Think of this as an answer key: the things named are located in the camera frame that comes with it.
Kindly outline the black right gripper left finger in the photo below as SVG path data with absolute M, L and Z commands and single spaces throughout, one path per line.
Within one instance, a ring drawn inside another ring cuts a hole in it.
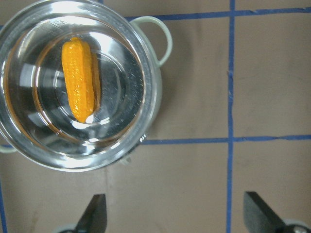
M 92 197 L 73 232 L 104 233 L 106 228 L 107 208 L 105 194 L 96 194 Z

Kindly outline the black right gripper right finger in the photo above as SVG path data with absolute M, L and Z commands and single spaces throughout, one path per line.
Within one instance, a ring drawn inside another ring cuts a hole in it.
M 285 222 L 254 191 L 243 196 L 243 219 L 249 233 L 293 233 L 294 226 Z

